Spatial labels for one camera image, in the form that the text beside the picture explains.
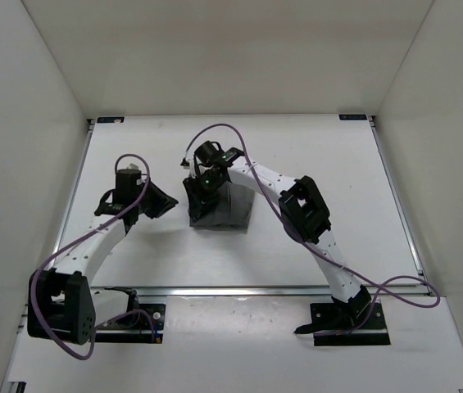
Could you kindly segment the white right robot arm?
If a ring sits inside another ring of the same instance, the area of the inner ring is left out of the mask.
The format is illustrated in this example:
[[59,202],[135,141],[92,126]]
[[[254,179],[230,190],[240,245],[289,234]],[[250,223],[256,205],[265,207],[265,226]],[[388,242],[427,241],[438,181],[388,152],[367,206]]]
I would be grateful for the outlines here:
[[181,165],[189,171],[183,185],[192,226],[244,227],[254,196],[262,195],[289,237],[310,247],[331,290],[339,323],[354,328],[365,319],[370,293],[349,272],[329,208],[311,177],[285,176],[252,160],[243,149],[225,151],[213,141],[204,142]]

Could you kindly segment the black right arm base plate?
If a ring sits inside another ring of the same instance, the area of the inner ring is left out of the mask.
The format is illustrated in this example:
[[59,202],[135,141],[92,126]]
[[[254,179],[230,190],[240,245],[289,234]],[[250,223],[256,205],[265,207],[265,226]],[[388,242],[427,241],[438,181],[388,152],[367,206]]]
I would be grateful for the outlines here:
[[389,346],[388,333],[382,305],[372,300],[364,286],[343,303],[332,298],[331,302],[310,304],[311,321],[297,327],[295,335],[312,335],[314,346]]

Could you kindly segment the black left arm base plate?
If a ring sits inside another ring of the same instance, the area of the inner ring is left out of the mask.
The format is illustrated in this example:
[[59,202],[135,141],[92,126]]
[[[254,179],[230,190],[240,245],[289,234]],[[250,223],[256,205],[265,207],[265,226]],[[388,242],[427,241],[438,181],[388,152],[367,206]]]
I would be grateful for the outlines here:
[[142,300],[135,290],[125,290],[129,295],[128,310],[140,309],[145,314],[131,314],[108,322],[97,329],[96,343],[161,344],[166,322],[166,304],[155,300]]

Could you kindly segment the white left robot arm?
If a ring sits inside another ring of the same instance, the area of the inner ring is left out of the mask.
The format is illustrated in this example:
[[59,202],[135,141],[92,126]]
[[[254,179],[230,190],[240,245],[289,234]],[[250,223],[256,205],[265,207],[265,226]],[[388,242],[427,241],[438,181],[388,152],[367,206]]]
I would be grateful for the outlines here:
[[91,237],[64,251],[50,269],[31,276],[28,334],[83,345],[99,325],[118,323],[131,328],[138,323],[142,315],[136,291],[94,290],[90,283],[140,215],[157,219],[177,203],[139,169],[117,170],[114,188],[104,193],[94,211]]

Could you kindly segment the grey pleated skirt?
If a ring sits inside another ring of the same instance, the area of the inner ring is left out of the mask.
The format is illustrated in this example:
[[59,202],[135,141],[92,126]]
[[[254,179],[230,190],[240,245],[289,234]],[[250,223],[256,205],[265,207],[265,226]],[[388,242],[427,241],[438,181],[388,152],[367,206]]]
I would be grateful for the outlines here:
[[195,229],[215,231],[247,230],[255,201],[255,192],[244,186],[226,182],[219,189],[218,194],[219,200],[215,209],[194,224],[189,218],[189,226]]

